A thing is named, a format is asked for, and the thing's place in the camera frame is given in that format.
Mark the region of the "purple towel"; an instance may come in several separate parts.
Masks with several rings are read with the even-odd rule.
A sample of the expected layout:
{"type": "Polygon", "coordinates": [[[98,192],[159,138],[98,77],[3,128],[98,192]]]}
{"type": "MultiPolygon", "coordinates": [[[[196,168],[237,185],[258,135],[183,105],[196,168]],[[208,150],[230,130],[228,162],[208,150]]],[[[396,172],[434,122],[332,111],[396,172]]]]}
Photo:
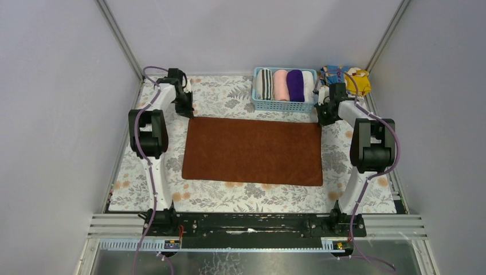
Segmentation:
{"type": "Polygon", "coordinates": [[[289,93],[289,100],[294,102],[304,102],[304,80],[300,70],[291,70],[287,73],[286,83],[289,93]]]}

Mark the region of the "brown towel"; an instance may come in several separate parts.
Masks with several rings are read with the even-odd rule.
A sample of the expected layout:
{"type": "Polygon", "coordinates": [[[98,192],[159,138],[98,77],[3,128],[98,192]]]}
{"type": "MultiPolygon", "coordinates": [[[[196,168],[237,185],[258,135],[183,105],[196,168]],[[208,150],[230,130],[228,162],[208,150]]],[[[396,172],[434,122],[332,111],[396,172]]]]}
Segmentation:
{"type": "Polygon", "coordinates": [[[182,178],[322,186],[321,137],[316,123],[195,117],[182,178]]]}

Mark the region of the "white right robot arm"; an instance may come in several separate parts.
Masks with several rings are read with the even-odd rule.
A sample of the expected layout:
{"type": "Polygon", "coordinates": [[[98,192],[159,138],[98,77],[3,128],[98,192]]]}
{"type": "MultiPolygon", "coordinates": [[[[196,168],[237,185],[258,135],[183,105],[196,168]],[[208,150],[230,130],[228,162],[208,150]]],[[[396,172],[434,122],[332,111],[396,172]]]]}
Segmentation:
{"type": "Polygon", "coordinates": [[[345,121],[352,128],[350,144],[351,175],[344,194],[331,210],[328,227],[340,232],[362,224],[362,201],[370,180],[383,175],[395,162],[395,122],[382,119],[350,98],[342,82],[321,87],[315,108],[318,122],[328,126],[345,121]]]}

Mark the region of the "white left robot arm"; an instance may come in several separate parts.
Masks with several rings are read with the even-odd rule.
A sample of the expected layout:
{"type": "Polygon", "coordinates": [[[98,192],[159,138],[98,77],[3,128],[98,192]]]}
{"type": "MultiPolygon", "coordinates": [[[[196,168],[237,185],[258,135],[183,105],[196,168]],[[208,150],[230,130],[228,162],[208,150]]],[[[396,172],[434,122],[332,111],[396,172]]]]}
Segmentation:
{"type": "Polygon", "coordinates": [[[182,70],[147,66],[143,72],[148,69],[159,69],[167,75],[157,80],[145,76],[153,84],[155,95],[141,109],[132,109],[128,113],[130,147],[142,162],[150,192],[150,208],[141,216],[145,229],[175,227],[175,209],[164,168],[169,145],[164,113],[173,106],[177,115],[193,118],[193,93],[182,70]]]}

